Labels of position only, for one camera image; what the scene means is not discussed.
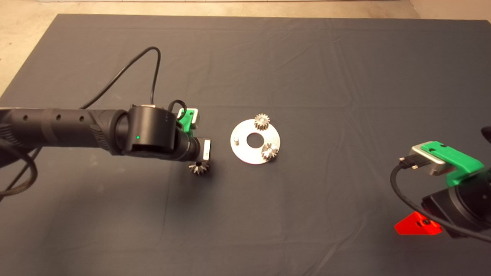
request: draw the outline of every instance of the cable connector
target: cable connector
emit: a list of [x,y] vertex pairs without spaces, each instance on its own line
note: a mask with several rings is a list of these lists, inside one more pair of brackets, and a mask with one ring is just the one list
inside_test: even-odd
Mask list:
[[411,154],[406,157],[399,158],[399,166],[403,169],[417,169],[426,165],[429,165],[431,161],[419,154]]

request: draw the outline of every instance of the bevel gear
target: bevel gear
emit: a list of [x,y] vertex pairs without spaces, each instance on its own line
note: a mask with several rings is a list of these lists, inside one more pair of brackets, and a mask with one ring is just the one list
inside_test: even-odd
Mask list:
[[265,160],[271,160],[276,157],[278,154],[278,147],[276,145],[273,145],[271,143],[267,143],[263,145],[263,148],[261,150],[261,156]]
[[208,162],[193,162],[189,165],[189,169],[196,175],[203,175],[210,170],[210,165]]
[[257,114],[257,116],[254,118],[254,126],[256,126],[258,130],[265,130],[269,125],[270,118],[264,113]]

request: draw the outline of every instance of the red gripper part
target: red gripper part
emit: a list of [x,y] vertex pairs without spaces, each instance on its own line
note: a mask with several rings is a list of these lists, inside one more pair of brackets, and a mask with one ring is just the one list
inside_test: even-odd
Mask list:
[[394,228],[399,235],[436,235],[443,231],[440,224],[427,219],[418,212],[413,212],[397,223]]

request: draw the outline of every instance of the circular metal plate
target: circular metal plate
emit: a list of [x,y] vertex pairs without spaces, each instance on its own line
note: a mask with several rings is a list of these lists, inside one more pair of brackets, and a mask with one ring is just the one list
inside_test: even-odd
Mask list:
[[[245,120],[234,128],[230,136],[230,146],[240,160],[253,165],[264,164],[267,161],[261,156],[262,146],[253,148],[247,144],[247,137],[253,133],[261,135],[264,139],[264,144],[274,144],[279,150],[280,139],[276,128],[269,124],[267,129],[258,130],[254,126],[254,119]],[[238,144],[236,144],[235,138],[239,139]]]

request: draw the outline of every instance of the concrete floor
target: concrete floor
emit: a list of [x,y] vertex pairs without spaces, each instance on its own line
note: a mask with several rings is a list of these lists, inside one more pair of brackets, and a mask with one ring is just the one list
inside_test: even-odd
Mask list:
[[491,20],[491,1],[395,0],[155,3],[0,0],[0,95],[5,91],[58,13]]

